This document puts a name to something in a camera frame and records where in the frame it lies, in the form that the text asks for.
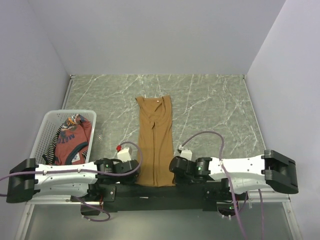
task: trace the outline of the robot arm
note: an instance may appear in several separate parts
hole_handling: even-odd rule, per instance
[[[249,158],[223,159],[200,157],[192,161],[192,152],[183,149],[170,163],[176,183],[206,182],[227,178],[222,164],[227,169],[234,192],[242,194],[250,190],[272,188],[284,194],[298,193],[296,162],[274,150],[265,150],[263,155]]]
[[[117,153],[117,159],[102,158],[95,162],[80,165],[44,165],[36,164],[34,158],[26,159],[13,168],[10,173],[35,171],[43,174],[19,175],[9,178],[7,203],[21,203],[33,197],[45,195],[71,195],[83,197],[90,193],[90,188],[99,188],[99,184],[113,184],[116,182],[135,182],[139,171],[131,175],[121,176],[138,166],[136,160],[131,159],[132,149],[125,147]],[[117,174],[107,176],[97,174],[96,171]]]

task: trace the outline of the plastic basket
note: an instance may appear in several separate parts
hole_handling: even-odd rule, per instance
[[[92,124],[90,141],[88,145],[88,152],[85,162],[89,162],[92,142],[94,139],[94,131],[96,126],[97,114],[92,110],[54,110],[49,111],[43,118],[39,132],[36,136],[30,158],[35,158],[37,164],[45,164],[42,155],[47,151],[47,148],[54,138],[58,128],[65,122],[65,120],[75,114],[80,114],[88,119]]]

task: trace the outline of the white wall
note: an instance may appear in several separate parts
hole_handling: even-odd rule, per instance
[[[287,0],[247,74],[268,148],[297,163],[294,211],[305,240],[319,239],[320,1]]]
[[[28,158],[44,114],[59,109],[68,75],[26,0],[0,7],[0,176]],[[8,181],[0,184],[7,193]],[[24,204],[0,199],[0,234],[12,240]]]
[[[29,0],[70,74],[246,74],[285,0]]]

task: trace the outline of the gray marble table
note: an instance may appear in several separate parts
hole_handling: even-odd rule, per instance
[[[97,114],[90,161],[114,157],[122,141],[138,142],[137,96],[171,96],[173,149],[193,134],[215,130],[224,158],[260,155],[264,142],[243,75],[73,75],[66,109]],[[221,140],[203,134],[187,144],[195,157],[218,157]]]

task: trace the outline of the brown shirt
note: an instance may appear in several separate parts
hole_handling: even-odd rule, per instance
[[[143,155],[137,184],[152,187],[174,186],[174,174],[169,171],[170,162],[174,157],[170,96],[139,96],[136,101],[140,107],[138,145]]]

